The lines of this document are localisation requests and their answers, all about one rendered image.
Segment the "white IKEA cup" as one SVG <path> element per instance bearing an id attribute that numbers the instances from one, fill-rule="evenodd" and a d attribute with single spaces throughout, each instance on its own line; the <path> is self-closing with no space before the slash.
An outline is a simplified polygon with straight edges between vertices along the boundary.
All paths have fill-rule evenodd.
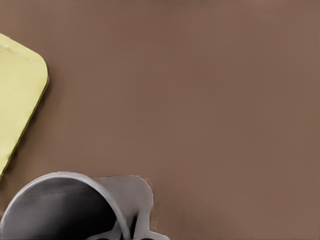
<path id="1" fill-rule="evenodd" d="M 154 195 L 137 175 L 53 172 L 28 183 L 0 221 L 0 240 L 170 240 L 150 228 Z"/>

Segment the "pale yellow tray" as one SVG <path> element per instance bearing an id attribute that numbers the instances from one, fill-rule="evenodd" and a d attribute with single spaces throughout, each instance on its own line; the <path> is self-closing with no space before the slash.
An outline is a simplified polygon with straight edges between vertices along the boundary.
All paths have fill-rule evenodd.
<path id="1" fill-rule="evenodd" d="M 41 55 L 0 33 L 0 180 L 49 81 Z"/>

